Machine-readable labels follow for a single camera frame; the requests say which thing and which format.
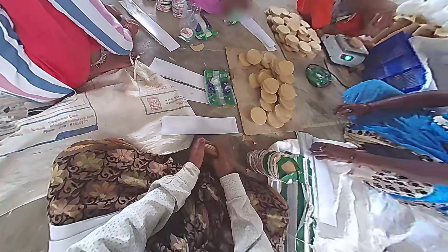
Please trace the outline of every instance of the red garment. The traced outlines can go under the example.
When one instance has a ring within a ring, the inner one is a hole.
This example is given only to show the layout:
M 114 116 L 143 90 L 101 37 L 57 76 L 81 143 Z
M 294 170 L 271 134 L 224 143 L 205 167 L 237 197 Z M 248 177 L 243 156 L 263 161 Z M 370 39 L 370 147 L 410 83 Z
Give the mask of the red garment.
M 100 49 L 48 0 L 0 0 L 13 21 L 25 53 L 37 66 L 76 88 L 90 75 L 90 53 Z
M 332 21 L 334 0 L 298 0 L 297 11 L 307 19 L 311 20 L 313 29 L 320 29 L 329 25 Z M 361 35 L 363 25 L 362 17 L 356 14 L 348 22 L 337 22 L 336 28 L 343 31 L 344 35 L 357 37 Z

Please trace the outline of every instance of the brown floral sari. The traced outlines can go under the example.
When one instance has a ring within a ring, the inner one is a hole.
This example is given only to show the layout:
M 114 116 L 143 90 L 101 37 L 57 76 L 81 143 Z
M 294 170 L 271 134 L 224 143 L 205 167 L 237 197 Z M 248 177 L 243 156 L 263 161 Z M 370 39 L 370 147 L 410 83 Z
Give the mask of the brown floral sari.
M 152 182 L 181 168 L 171 158 L 140 152 L 119 139 L 75 143 L 53 163 L 47 195 L 50 223 L 66 225 L 122 210 L 142 198 Z M 185 205 L 149 239 L 148 250 L 233 251 L 225 194 L 209 170 L 201 168 Z M 246 176 L 241 180 L 274 251 L 283 251 L 286 201 L 264 182 Z

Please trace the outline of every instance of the logo on sack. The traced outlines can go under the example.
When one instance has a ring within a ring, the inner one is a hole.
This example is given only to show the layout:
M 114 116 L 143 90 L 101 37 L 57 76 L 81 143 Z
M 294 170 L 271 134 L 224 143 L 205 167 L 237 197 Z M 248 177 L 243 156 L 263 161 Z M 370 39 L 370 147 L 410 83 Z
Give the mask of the logo on sack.
M 159 101 L 158 97 L 148 98 L 149 105 L 151 110 L 159 110 L 162 109 L 162 104 Z

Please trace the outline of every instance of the bangle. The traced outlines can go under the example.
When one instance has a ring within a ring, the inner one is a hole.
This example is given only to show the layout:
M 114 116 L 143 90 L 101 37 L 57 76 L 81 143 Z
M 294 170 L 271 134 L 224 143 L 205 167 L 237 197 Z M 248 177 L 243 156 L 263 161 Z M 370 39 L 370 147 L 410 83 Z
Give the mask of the bangle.
M 353 151 L 353 155 L 349 158 L 347 164 L 351 164 L 353 160 L 355 160 L 355 158 L 356 158 L 356 151 Z

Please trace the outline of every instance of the striped cloth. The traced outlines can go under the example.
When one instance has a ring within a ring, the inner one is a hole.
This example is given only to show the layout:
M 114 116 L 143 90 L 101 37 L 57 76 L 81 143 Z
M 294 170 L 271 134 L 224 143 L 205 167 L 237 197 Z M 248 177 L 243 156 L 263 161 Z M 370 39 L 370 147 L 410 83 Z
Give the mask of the striped cloth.
M 108 51 L 119 55 L 131 53 L 133 42 L 130 32 L 100 0 L 48 1 Z M 75 93 L 28 58 L 14 31 L 14 24 L 1 6 L 0 91 L 37 102 L 49 102 Z

